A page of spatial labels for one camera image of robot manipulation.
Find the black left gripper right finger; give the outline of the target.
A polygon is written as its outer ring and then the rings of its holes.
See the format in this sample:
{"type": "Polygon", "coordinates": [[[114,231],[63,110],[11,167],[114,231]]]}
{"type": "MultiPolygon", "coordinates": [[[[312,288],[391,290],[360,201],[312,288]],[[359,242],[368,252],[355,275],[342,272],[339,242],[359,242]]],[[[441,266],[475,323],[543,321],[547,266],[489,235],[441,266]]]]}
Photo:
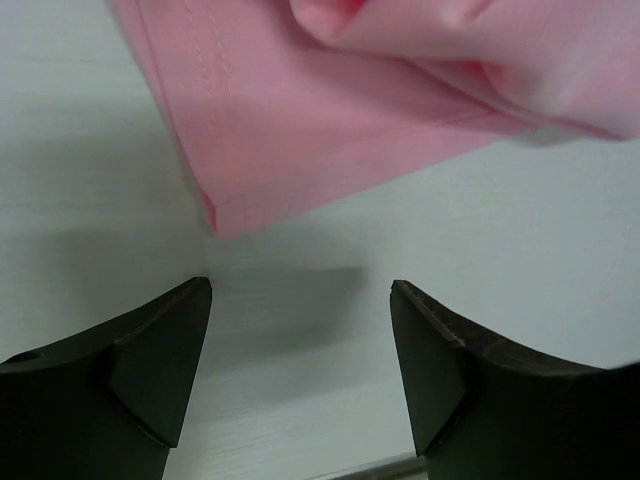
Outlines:
{"type": "Polygon", "coordinates": [[[533,350],[392,284],[416,454],[431,479],[635,479],[639,367],[533,350]]]}

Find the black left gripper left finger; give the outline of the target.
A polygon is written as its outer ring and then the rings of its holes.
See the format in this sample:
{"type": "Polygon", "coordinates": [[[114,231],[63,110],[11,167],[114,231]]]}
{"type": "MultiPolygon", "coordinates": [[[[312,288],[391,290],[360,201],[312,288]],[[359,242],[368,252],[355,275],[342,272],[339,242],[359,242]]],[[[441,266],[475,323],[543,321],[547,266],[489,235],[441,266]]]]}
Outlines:
{"type": "Polygon", "coordinates": [[[4,479],[160,479],[184,424],[212,287],[194,277],[1,364],[4,479]]]}

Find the pink t-shirt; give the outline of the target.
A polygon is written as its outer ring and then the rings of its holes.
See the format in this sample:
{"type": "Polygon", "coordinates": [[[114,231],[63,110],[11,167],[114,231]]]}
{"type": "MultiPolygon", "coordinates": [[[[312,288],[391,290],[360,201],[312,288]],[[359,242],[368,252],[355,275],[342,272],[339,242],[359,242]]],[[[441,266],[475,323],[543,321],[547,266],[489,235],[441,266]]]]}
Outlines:
{"type": "Polygon", "coordinates": [[[531,127],[639,135],[635,1],[114,1],[221,237],[531,127]]]}

